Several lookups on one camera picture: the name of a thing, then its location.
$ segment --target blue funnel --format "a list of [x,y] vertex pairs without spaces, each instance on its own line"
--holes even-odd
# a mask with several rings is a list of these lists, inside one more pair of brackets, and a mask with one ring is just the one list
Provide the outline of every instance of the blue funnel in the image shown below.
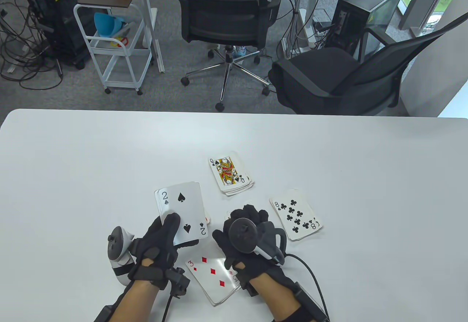
[[122,29],[124,20],[110,16],[107,13],[96,12],[94,14],[94,24],[99,36],[110,38]]

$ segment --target hand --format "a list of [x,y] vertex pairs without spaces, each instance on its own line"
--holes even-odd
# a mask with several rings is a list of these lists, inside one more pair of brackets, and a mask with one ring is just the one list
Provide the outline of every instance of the hand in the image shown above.
[[242,271],[242,275],[245,275],[250,281],[253,278],[258,277],[269,269],[276,267],[274,262],[265,259],[263,256],[251,253],[243,254],[232,246],[229,240],[229,228],[232,223],[238,218],[248,218],[254,224],[258,225],[261,222],[268,221],[268,212],[260,210],[259,212],[252,205],[245,205],[243,209],[234,210],[231,212],[231,218],[224,222],[223,231],[215,230],[213,232],[213,238],[224,252],[226,260],[224,266],[229,269],[231,266],[238,272]]
[[[174,266],[179,248],[190,247],[199,243],[198,240],[193,240],[174,246],[174,237],[179,229],[179,225],[180,216],[177,213],[168,215],[164,221],[164,225],[162,225],[159,217],[154,220],[143,238],[134,240],[135,247],[133,254],[137,257],[137,266],[155,267],[165,272]],[[160,289],[164,289],[163,287],[166,285],[166,279],[158,282]]]

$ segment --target chair armrest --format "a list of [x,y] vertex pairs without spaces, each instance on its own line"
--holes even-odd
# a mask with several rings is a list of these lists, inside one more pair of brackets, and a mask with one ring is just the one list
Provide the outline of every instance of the chair armrest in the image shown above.
[[268,10],[271,10],[270,26],[276,22],[279,12],[279,4],[281,4],[281,0],[271,0],[266,6]]
[[296,66],[289,60],[281,59],[276,61],[273,65],[278,65],[284,72],[289,74],[299,85],[309,90],[313,95],[321,98],[336,98],[338,96],[331,95],[326,91],[321,90],[314,82],[302,73]]
[[359,47],[359,57],[358,57],[359,63],[363,63],[364,53],[366,51],[367,38],[369,36],[369,33],[372,36],[374,36],[378,41],[380,41],[382,44],[384,44],[385,46],[396,43],[396,41],[393,40],[393,38],[389,36],[387,33],[385,33],[385,31],[381,30],[381,28],[378,28],[376,26],[364,28],[361,33],[361,45]]

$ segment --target black glove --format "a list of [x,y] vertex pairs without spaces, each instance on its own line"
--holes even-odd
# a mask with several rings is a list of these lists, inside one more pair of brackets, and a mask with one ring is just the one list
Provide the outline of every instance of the black glove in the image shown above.
[[[130,280],[151,280],[161,290],[166,287],[168,279],[165,277],[165,272],[174,266],[178,255],[177,249],[199,243],[198,240],[193,240],[174,246],[174,237],[179,225],[180,216],[177,213],[168,215],[164,225],[158,217],[143,238],[133,241],[130,251],[137,258],[137,264],[128,275]],[[142,267],[141,262],[145,258],[153,260],[154,263],[149,267]]]
[[[235,269],[237,272],[241,272],[241,276],[244,277],[244,280],[248,281],[258,277],[270,269],[280,269],[272,260],[267,260],[263,256],[254,253],[243,254],[232,246],[228,235],[229,228],[238,218],[248,218],[254,224],[258,225],[261,222],[268,221],[268,212],[265,210],[260,210],[257,212],[255,207],[252,205],[245,205],[243,209],[234,210],[231,212],[231,218],[224,222],[222,232],[220,230],[215,230],[213,232],[212,235],[214,240],[226,256],[226,260],[224,261],[224,266],[226,269],[229,269],[232,266],[233,269]],[[242,262],[245,265],[243,270],[236,268],[236,265],[239,262]]]

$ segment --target skin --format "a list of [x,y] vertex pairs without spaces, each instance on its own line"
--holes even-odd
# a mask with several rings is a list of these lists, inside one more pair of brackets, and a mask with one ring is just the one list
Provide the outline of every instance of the skin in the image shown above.
[[[142,261],[143,266],[151,264],[150,259]],[[245,265],[241,262],[236,268],[242,270]],[[278,284],[266,273],[252,279],[250,284],[264,299],[275,321],[285,320],[301,307],[291,290]],[[150,282],[136,280],[120,302],[110,322],[147,322],[158,292],[159,288]]]

